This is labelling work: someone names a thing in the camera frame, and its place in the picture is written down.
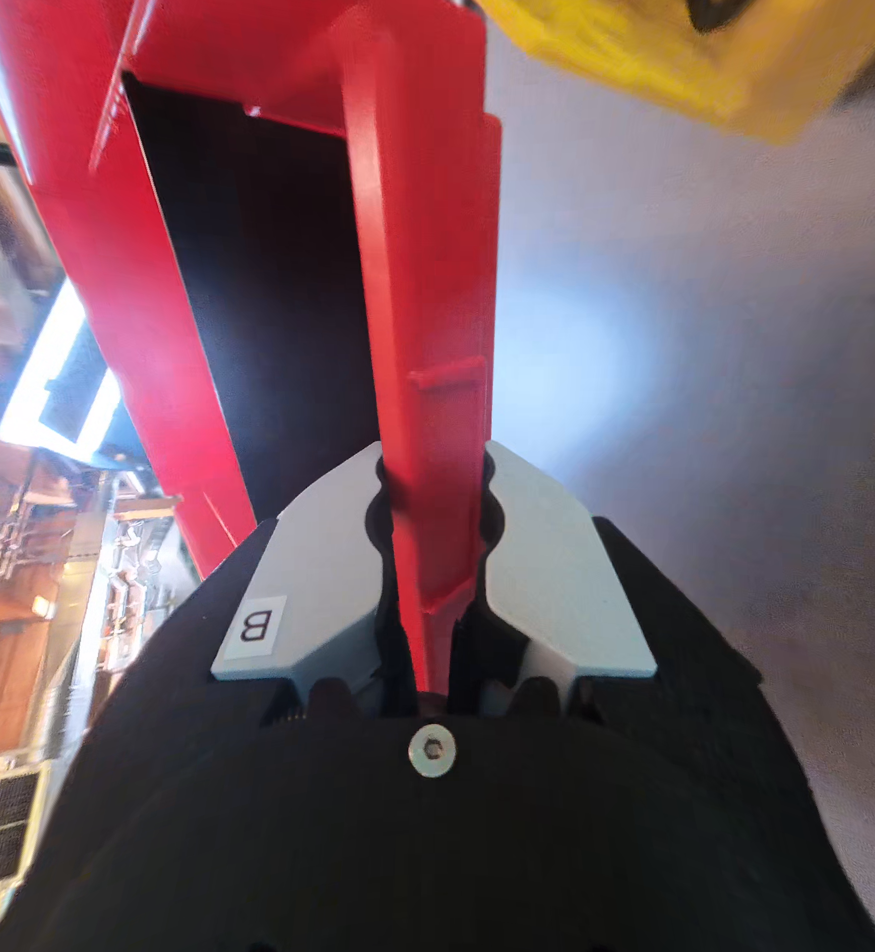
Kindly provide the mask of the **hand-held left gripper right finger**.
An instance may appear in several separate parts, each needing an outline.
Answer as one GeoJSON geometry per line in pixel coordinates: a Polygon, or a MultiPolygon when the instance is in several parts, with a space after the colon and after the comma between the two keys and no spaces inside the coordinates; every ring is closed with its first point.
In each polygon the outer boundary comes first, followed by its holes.
{"type": "Polygon", "coordinates": [[[649,681],[658,663],[588,509],[496,441],[486,446],[475,598],[453,636],[453,703],[502,704],[546,678],[649,681]]]}

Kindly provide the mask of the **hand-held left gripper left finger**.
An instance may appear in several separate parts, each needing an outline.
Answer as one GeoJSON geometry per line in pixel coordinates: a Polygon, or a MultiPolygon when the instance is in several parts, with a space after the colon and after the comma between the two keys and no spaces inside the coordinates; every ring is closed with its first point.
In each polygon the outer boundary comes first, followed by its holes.
{"type": "Polygon", "coordinates": [[[212,663],[217,681],[286,679],[303,701],[323,679],[355,695],[372,684],[383,559],[366,516],[381,490],[381,458],[373,442],[278,514],[212,663]]]}

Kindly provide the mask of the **large red plastic bin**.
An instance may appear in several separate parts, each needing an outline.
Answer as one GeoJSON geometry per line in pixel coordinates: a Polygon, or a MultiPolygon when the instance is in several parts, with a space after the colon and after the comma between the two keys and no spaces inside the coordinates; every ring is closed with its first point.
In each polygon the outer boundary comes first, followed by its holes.
{"type": "Polygon", "coordinates": [[[0,2],[0,121],[208,572],[253,528],[129,77],[342,138],[400,619],[446,694],[474,596],[500,209],[486,32],[451,2],[0,2]]]}

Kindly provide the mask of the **yellow plastic bin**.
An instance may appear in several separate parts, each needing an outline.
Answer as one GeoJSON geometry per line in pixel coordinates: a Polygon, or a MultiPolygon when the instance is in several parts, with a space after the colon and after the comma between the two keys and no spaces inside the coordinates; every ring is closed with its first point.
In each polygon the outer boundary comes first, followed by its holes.
{"type": "Polygon", "coordinates": [[[548,65],[709,125],[794,140],[875,59],[875,1],[484,1],[548,65]]]}

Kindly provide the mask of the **white vent grille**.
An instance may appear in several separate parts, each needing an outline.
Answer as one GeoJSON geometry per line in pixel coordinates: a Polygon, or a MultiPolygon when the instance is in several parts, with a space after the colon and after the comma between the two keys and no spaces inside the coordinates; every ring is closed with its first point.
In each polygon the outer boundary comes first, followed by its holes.
{"type": "Polygon", "coordinates": [[[0,892],[19,887],[35,857],[51,761],[0,771],[0,892]]]}

